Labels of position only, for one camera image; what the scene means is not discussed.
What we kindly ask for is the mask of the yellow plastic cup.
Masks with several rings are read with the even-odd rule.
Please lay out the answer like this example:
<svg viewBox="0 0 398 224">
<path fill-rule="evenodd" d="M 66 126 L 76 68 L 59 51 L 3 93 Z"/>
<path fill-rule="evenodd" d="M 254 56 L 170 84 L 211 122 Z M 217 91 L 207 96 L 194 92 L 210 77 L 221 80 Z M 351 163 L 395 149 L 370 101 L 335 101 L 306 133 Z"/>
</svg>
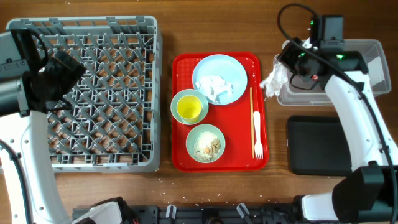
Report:
<svg viewBox="0 0 398 224">
<path fill-rule="evenodd" d="M 200 99 L 194 95 L 183 96 L 177 102 L 178 115 L 189 124 L 195 123 L 198 120 L 202 109 Z"/>
</svg>

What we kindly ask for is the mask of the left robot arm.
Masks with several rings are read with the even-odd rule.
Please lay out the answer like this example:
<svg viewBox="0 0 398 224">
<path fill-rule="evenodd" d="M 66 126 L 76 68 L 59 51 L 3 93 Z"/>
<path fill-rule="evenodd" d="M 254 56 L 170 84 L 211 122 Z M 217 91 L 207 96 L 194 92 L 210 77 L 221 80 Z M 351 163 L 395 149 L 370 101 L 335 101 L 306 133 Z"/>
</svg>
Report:
<svg viewBox="0 0 398 224">
<path fill-rule="evenodd" d="M 13 223 L 72 223 L 49 158 L 47 103 L 58 102 L 85 73 L 68 53 L 41 57 L 38 33 L 1 34 L 1 165 Z"/>
</svg>

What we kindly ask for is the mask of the white napkin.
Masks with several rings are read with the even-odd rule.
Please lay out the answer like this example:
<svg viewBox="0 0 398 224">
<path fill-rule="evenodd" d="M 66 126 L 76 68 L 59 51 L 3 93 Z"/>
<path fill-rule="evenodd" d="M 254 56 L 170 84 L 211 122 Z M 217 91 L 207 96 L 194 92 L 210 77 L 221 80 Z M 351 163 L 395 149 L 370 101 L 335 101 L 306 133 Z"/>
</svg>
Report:
<svg viewBox="0 0 398 224">
<path fill-rule="evenodd" d="M 259 84 L 267 98 L 280 95 L 283 85 L 288 81 L 287 72 L 286 67 L 277 60 L 269 76 Z"/>
<path fill-rule="evenodd" d="M 220 76 L 205 76 L 195 82 L 195 86 L 212 102 L 220 104 L 219 96 L 226 93 L 227 96 L 233 94 L 233 86 Z"/>
</svg>

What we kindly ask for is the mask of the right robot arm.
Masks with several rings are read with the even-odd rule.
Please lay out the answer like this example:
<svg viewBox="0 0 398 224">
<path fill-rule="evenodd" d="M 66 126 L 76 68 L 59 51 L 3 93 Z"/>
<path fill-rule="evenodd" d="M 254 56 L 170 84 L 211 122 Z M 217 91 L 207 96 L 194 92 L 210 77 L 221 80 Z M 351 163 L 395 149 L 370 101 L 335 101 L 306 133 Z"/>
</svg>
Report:
<svg viewBox="0 0 398 224">
<path fill-rule="evenodd" d="M 317 77 L 338 113 L 352 172 L 331 192 L 298 198 L 304 221 L 397 221 L 397 145 L 374 99 L 359 47 L 318 48 L 294 40 L 278 55 L 294 75 Z"/>
</svg>

